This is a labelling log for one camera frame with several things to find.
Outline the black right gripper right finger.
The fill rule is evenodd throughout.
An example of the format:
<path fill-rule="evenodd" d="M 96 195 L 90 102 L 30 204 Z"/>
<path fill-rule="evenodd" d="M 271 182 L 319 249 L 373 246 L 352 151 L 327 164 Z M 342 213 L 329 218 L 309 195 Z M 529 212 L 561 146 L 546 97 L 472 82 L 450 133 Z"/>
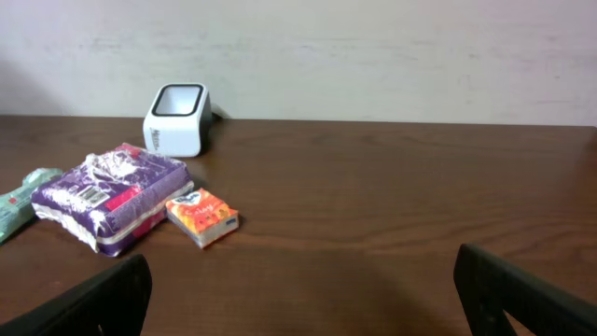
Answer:
<path fill-rule="evenodd" d="M 535 335 L 595 335 L 596 306 L 472 244 L 453 269 L 471 333 L 514 335 L 512 316 Z"/>

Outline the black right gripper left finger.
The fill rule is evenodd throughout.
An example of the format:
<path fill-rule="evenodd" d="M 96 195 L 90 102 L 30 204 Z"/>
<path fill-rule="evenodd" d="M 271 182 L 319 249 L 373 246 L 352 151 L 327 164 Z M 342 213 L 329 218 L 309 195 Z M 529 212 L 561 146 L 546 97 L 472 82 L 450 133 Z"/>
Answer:
<path fill-rule="evenodd" d="M 146 258 L 135 255 L 6 322 L 1 334 L 138 336 L 151 292 Z"/>

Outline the purple tissue pack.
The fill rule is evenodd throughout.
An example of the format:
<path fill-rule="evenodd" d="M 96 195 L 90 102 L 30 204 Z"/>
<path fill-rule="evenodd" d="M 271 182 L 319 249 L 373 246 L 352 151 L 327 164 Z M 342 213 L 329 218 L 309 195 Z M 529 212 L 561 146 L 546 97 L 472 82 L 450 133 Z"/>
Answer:
<path fill-rule="evenodd" d="M 42 184 L 31 202 L 38 217 L 116 257 L 165 219 L 167 201 L 193 189 L 184 162 L 124 143 Z"/>

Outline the orange tissue pack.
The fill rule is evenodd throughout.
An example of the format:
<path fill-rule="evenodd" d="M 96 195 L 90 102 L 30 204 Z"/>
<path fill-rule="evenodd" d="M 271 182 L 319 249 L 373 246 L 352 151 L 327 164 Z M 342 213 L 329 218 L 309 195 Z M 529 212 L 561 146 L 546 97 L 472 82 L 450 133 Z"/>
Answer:
<path fill-rule="evenodd" d="M 239 213 L 206 189 L 166 203 L 167 217 L 201 249 L 240 227 Z"/>

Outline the teal snack packet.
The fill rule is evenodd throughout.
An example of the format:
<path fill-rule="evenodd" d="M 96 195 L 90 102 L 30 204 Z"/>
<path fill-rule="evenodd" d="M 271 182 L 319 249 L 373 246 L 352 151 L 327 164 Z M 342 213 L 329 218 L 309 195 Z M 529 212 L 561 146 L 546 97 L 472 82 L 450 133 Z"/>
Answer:
<path fill-rule="evenodd" d="M 42 184 L 62 175 L 58 168 L 38 168 L 28 174 L 21 186 L 1 195 L 1 244 L 21 229 L 35 215 L 32 193 Z"/>

